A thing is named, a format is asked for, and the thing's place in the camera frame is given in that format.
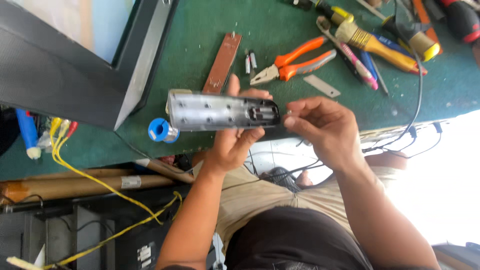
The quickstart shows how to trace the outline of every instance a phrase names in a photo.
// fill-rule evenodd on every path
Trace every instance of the television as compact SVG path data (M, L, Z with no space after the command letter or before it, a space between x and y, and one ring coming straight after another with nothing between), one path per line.
M179 0L0 0L0 103L116 130L148 97Z

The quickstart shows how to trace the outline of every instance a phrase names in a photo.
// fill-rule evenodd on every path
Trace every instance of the green workbench mat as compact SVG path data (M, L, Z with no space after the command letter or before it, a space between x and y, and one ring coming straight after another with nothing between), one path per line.
M367 31L383 33L381 20L353 0L327 0L353 13L357 24ZM384 5L382 13L393 12L393 2ZM166 117L167 92L171 88L202 90L225 33L235 31L243 36L232 71L241 86L249 88L245 75L246 49L255 50L258 69L270 66L275 56L283 55L303 42L321 34L315 25L315 10L305 12L282 0L180 0L162 60L145 108L129 117L118 133L151 156L195 152L211 147L213 132L181 132L173 144L153 142L147 134L150 121ZM453 39L445 25L435 25L444 49L442 55L424 63L422 107L417 121L452 118L480 109L480 73L471 45ZM329 42L305 56L314 58L319 52L332 49ZM341 92L334 100L350 108L357 116L361 130L407 124L411 119L418 92L418 76L404 73L383 59L375 57L390 91L386 97L379 89L373 91L350 73L336 57L312 72ZM259 86L274 96L282 113L285 103L299 98L323 95L297 75L288 82L273 81ZM295 136L279 126L267 129L264 140ZM0 179L8 180L29 175L64 171L43 153L40 162L30 160L19 137L0 157ZM80 125L62 148L62 157L76 168L91 168L141 158L128 149L111 131Z

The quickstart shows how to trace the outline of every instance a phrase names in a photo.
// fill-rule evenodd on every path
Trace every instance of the hand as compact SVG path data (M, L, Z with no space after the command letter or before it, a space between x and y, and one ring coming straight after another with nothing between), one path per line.
M249 89L240 91L240 81L234 74L230 76L228 82L229 96L242 96L251 98L273 99L265 90ZM214 167L216 172L228 172L240 167L248 156L250 147L261 137L265 135L262 127L243 131L243 129L225 129L217 131L213 148L208 151L204 161L204 166Z
M313 144L318 158L334 171L363 165L355 115L349 109L324 97L300 99L287 104L291 114L284 126Z

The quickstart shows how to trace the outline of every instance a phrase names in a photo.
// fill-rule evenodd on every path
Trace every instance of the orange-handled pliers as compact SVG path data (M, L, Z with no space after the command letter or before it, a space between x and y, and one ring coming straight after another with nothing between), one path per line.
M260 73L258 73L252 80L250 80L250 85L255 86L267 83L277 78L280 78L280 80L282 81L288 81L292 76L296 74L305 74L320 68L321 66L325 65L327 62L335 58L336 50L330 50L320 55L319 57L305 63L295 65L288 64L292 63L300 55L313 49L319 48L327 40L328 39L325 36L320 36L307 41L300 47L293 50L293 52L291 53L277 56L272 66L260 71Z

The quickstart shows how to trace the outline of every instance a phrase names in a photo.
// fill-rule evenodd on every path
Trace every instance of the person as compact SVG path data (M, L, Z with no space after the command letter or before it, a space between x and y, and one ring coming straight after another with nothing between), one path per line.
M232 75L228 94L239 91ZM272 98L256 89L241 95ZM229 270L440 269L427 240L385 194L404 159L365 158L354 114L330 99L300 99L287 109L283 125L313 144L333 176L296 193L259 180L243 164L263 128L218 131L196 161L195 183L156 269L204 270L215 231Z

